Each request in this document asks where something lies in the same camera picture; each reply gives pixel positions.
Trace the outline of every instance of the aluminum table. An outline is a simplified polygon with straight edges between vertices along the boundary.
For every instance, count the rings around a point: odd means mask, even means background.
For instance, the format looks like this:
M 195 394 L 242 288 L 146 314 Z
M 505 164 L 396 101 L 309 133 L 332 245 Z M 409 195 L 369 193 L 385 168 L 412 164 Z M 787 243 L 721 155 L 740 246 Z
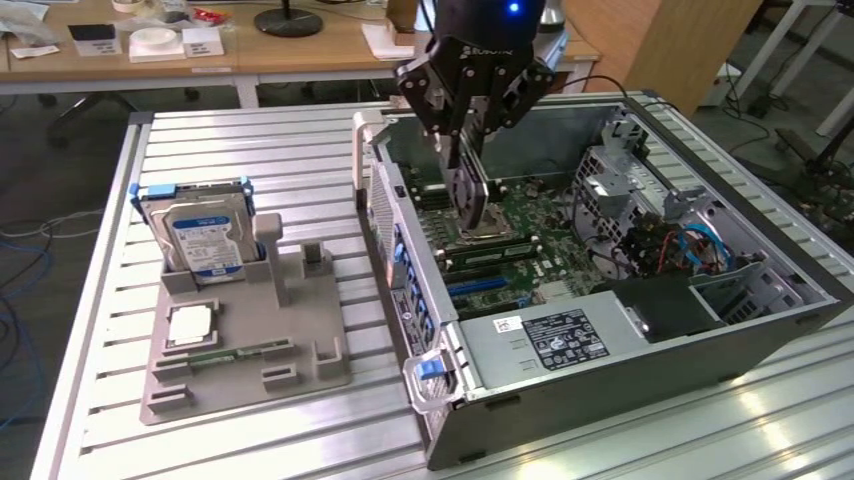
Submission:
M 385 106 L 133 117 L 33 478 L 854 478 L 852 311 L 732 382 L 473 464 L 425 469 L 352 192 L 352 117 Z M 653 108 L 854 288 L 852 258 L 688 121 Z M 664 147 L 650 147 L 650 161 L 672 181 L 696 182 Z M 147 427 L 139 408 L 161 252 L 127 202 L 127 186 L 239 175 L 253 178 L 258 209 L 282 214 L 281 250 L 324 239 L 334 253 L 354 382 Z

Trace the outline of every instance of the side panel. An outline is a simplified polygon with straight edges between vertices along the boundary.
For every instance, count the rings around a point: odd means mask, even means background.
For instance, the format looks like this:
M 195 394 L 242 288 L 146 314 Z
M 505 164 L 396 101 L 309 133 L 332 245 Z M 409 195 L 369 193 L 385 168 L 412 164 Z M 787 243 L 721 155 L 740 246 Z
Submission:
M 801 321 L 749 326 L 462 406 L 450 413 L 432 445 L 428 468 L 476 460 L 741 376 L 841 311 L 839 306 L 824 307 Z

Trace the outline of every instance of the blue hard drive label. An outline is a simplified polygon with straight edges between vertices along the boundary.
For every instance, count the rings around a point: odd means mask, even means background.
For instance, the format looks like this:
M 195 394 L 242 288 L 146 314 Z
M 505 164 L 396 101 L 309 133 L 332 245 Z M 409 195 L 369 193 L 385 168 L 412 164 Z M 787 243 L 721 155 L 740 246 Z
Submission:
M 233 229 L 227 216 L 173 222 L 187 267 L 203 283 L 215 283 L 243 267 L 238 243 L 229 238 Z
M 609 349 L 581 309 L 528 320 L 522 326 L 549 370 L 609 356 Z

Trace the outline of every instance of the wooden desk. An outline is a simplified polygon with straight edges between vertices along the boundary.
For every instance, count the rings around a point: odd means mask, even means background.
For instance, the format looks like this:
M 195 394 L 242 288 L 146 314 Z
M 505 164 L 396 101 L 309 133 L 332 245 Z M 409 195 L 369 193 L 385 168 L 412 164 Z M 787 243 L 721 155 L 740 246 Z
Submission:
M 61 52 L 37 58 L 10 58 L 10 72 L 3 81 L 62 81 L 123 79 L 146 77 L 174 77 L 203 75 L 205 70 L 214 69 L 233 72 L 238 68 L 238 33 L 237 29 L 225 30 L 222 34 L 226 55 L 201 57 L 169 62 L 131 63 L 129 59 L 129 34 L 121 33 L 122 51 L 119 55 L 82 57 L 78 55 L 69 25 L 111 23 L 131 18 L 131 15 L 117 12 L 106 0 L 81 0 L 79 3 L 51 4 L 46 23 L 62 38 Z M 7 40 L 10 48 L 25 45 L 18 38 Z
M 233 85 L 241 106 L 258 107 L 255 87 L 263 83 L 392 78 L 394 62 L 374 58 L 362 35 L 362 23 L 382 21 L 385 12 L 360 5 L 332 6 L 312 0 L 294 5 L 312 9 L 325 21 L 324 31 L 308 38 L 278 38 L 259 32 L 255 15 L 274 5 L 223 5 L 233 13 L 234 27 L 225 29 L 226 55 L 169 62 L 130 62 L 129 34 L 122 34 L 122 55 L 81 57 L 67 25 L 111 23 L 130 18 L 114 11 L 106 0 L 53 4 L 46 22 L 61 35 L 62 51 L 45 57 L 18 60 L 0 48 L 0 95 L 61 92 L 138 90 L 210 85 Z M 14 37 L 9 48 L 23 45 Z M 570 26 L 570 43 L 560 70 L 570 79 L 590 73 L 600 52 Z
M 692 115 L 761 0 L 564 0 L 568 18 L 602 51 L 594 74 L 653 89 Z M 602 80 L 588 91 L 614 91 Z

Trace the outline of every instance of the green circuit board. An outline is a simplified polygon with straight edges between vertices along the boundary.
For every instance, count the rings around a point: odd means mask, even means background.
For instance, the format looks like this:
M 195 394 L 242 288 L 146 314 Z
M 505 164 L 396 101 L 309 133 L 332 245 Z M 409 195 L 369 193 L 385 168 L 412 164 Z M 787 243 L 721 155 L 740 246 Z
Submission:
M 497 305 L 514 302 L 521 306 L 537 305 L 554 298 L 588 295 L 608 278 L 608 272 L 604 274 L 597 267 L 568 222 L 572 213 L 565 190 L 550 188 L 534 179 L 506 181 L 504 185 L 508 187 L 504 198 L 490 205 L 509 227 L 502 238 L 536 235 L 542 249 L 537 258 L 490 267 L 492 272 L 500 269 L 498 276 L 506 280 L 506 286 L 453 297 L 464 317 L 489 313 Z M 421 209 L 420 220 L 434 250 L 476 243 L 461 235 L 453 208 Z

